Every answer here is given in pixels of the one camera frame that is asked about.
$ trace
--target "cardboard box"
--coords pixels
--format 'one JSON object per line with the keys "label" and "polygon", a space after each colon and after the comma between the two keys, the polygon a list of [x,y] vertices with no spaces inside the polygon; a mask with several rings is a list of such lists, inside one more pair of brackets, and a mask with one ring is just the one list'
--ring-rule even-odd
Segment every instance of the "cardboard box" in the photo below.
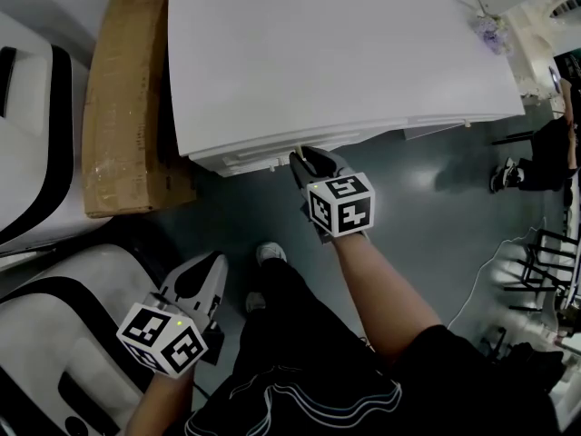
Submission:
{"label": "cardboard box", "polygon": [[167,65],[168,0],[111,0],[95,47],[83,121],[89,217],[195,199],[177,150]]}

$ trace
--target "round black button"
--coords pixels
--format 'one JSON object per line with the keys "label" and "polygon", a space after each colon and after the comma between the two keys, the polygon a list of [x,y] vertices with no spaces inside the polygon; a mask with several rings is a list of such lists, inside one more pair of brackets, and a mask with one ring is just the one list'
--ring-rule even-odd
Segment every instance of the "round black button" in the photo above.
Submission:
{"label": "round black button", "polygon": [[76,417],[69,417],[64,421],[64,427],[69,432],[71,436],[88,436],[89,430],[87,430],[84,422]]}

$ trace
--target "person in black clothes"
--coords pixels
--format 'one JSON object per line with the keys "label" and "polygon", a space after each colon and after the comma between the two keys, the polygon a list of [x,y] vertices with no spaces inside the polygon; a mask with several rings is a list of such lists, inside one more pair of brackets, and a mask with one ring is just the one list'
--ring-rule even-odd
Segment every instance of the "person in black clothes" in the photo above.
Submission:
{"label": "person in black clothes", "polygon": [[533,136],[533,160],[521,158],[516,164],[508,158],[490,178],[493,193],[508,187],[521,191],[559,191],[565,180],[577,172],[576,119],[581,119],[581,93],[567,80],[561,79],[565,98],[565,114],[546,124]]}
{"label": "person in black clothes", "polygon": [[364,235],[333,246],[373,349],[316,299],[278,244],[263,244],[261,294],[247,300],[230,378],[191,414],[193,370],[176,381],[156,374],[126,434],[558,433],[549,396],[449,332]]}

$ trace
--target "gray floor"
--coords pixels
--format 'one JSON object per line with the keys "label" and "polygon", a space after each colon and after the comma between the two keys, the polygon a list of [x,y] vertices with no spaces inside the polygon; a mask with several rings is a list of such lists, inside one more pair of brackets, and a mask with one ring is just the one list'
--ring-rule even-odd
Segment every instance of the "gray floor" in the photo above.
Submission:
{"label": "gray floor", "polygon": [[[478,268],[500,243],[538,227],[560,231],[561,193],[488,191],[491,169],[508,155],[530,157],[530,143],[493,147],[506,134],[536,130],[552,119],[550,106],[528,107],[526,117],[474,124],[406,141],[394,131],[338,152],[365,172],[377,193],[371,240],[431,303],[445,323],[462,307]],[[227,303],[221,307],[227,340],[219,375],[237,352],[245,294],[256,273],[253,249],[273,240],[309,287],[357,334],[359,317],[330,245],[299,212],[302,199],[288,167],[222,179],[203,172],[199,200],[147,216],[174,240],[183,257],[210,250],[225,252],[231,264]],[[206,382],[212,391],[221,379]]]}

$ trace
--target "white cable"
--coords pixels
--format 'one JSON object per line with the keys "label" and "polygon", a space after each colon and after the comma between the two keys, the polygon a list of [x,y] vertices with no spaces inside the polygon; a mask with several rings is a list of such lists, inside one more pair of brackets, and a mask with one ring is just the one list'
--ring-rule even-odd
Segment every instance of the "white cable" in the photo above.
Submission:
{"label": "white cable", "polygon": [[476,286],[478,284],[478,277],[480,276],[480,272],[484,268],[486,268],[488,266],[488,264],[491,263],[495,259],[495,257],[498,254],[498,251],[500,250],[500,247],[502,247],[502,244],[503,243],[515,243],[516,241],[522,241],[522,240],[524,240],[524,239],[526,239],[528,237],[528,235],[530,234],[531,231],[538,232],[541,229],[545,228],[546,225],[547,225],[547,217],[546,216],[543,216],[542,223],[541,223],[541,225],[538,228],[535,228],[534,226],[531,226],[530,228],[528,228],[528,231],[527,231],[527,233],[524,236],[522,236],[522,237],[516,237],[515,239],[506,239],[502,243],[500,243],[500,245],[498,246],[498,248],[495,250],[494,255],[492,255],[492,258],[490,260],[488,260],[487,262],[485,262],[482,266],[480,266],[480,268],[478,268],[478,272],[476,273],[476,279],[474,280],[474,285],[472,286],[472,290],[470,291],[470,295],[468,296],[468,298],[466,299],[466,301],[462,305],[462,308],[460,308],[460,311],[456,314],[456,316],[454,318],[452,318],[452,320],[448,324],[448,329],[450,329],[452,327],[452,324],[458,319],[458,317],[462,314],[462,312],[464,311],[464,309],[466,308],[466,306],[470,302],[470,299],[472,299],[472,294],[476,290]]}

